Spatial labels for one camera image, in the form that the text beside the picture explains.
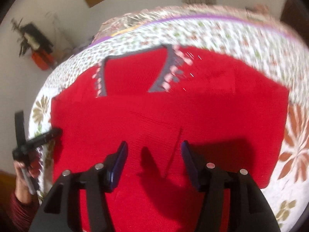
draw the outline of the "floral bedsheet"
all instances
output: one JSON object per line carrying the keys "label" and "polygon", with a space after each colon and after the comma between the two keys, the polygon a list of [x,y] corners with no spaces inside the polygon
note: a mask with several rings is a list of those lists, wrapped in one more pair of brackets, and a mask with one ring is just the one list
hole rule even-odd
{"label": "floral bedsheet", "polygon": [[[261,15],[226,7],[221,7],[217,14],[207,13],[210,8],[204,5],[190,9],[199,13],[148,22],[98,43],[58,66],[35,100],[29,138],[51,128],[51,99],[108,55],[159,44],[191,45],[231,55],[290,90],[280,156],[269,185],[262,189],[281,231],[289,231],[309,202],[309,50],[293,30],[274,19],[261,20]],[[40,150],[41,199],[52,186],[53,147],[51,142]]]}

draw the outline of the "metal screw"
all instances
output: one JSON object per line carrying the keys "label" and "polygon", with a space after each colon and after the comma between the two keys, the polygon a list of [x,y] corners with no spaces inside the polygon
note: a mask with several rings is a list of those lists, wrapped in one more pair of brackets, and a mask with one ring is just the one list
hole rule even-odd
{"label": "metal screw", "polygon": [[62,172],[62,175],[63,175],[63,176],[68,176],[70,173],[71,173],[70,170],[64,170],[64,171]]}
{"label": "metal screw", "polygon": [[95,165],[95,169],[99,170],[102,169],[104,167],[104,165],[102,163],[98,163]]}
{"label": "metal screw", "polygon": [[248,174],[248,171],[245,170],[245,169],[241,169],[239,172],[240,172],[242,175],[247,175],[247,174]]}
{"label": "metal screw", "polygon": [[206,167],[209,168],[209,169],[213,169],[213,168],[216,167],[216,165],[215,165],[214,163],[211,163],[211,162],[210,162],[210,163],[207,163],[207,164],[206,164]]}

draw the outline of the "bed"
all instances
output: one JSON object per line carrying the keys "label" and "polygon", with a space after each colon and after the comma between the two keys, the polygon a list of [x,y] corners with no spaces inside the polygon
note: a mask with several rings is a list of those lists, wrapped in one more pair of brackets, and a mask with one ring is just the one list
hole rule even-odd
{"label": "bed", "polygon": [[[225,6],[183,5],[126,14],[103,23],[93,43],[48,77],[33,104],[29,138],[50,130],[51,99],[108,55],[160,44],[196,46],[230,55],[287,87],[289,106],[280,156],[262,189],[282,232],[309,203],[309,50],[298,34],[269,15]],[[39,198],[52,186],[53,148],[40,149]]]}

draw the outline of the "person's arm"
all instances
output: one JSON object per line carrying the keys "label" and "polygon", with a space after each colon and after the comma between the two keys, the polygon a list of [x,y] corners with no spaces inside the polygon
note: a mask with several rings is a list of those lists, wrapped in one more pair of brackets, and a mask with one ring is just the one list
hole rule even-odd
{"label": "person's arm", "polygon": [[[36,201],[34,201],[24,180],[21,172],[24,164],[15,161],[14,167],[16,170],[16,189],[11,195],[11,219],[20,232],[27,232],[39,208],[39,204],[36,196]],[[40,173],[39,161],[33,162],[28,170],[32,177],[38,177]]]}

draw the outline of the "purple border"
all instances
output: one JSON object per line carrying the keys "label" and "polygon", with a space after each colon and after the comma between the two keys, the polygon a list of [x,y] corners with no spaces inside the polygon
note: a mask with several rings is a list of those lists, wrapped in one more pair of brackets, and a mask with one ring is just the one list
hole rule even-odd
{"label": "purple border", "polygon": [[[148,25],[155,24],[155,23],[179,20],[179,19],[198,19],[198,18],[227,19],[227,20],[231,20],[231,21],[244,22],[244,23],[246,23],[248,25],[257,26],[257,23],[250,22],[250,21],[247,21],[247,20],[244,20],[244,19],[233,17],[233,16],[217,16],[217,15],[200,14],[200,15],[195,15],[195,16],[189,15],[189,16],[181,16],[181,17],[173,17],[173,18],[160,19],[160,20],[157,20],[157,21],[152,21],[152,22],[149,22],[149,23],[142,24],[140,27],[148,26]],[[291,36],[291,35],[289,35],[287,33],[278,31],[278,30],[274,29],[272,26],[269,26],[269,25],[259,25],[259,27],[260,28],[268,29],[268,30],[273,31],[273,32],[276,32],[276,33],[278,33],[280,35],[285,36],[286,38],[293,38],[293,39],[295,39],[295,37],[293,37],[293,36]],[[113,38],[113,37],[111,37],[111,36],[102,37],[99,40],[93,42],[91,45],[89,45],[88,48],[93,47],[96,44],[99,44],[99,43],[104,42],[104,41],[106,41],[108,39],[111,39],[111,38]]]}

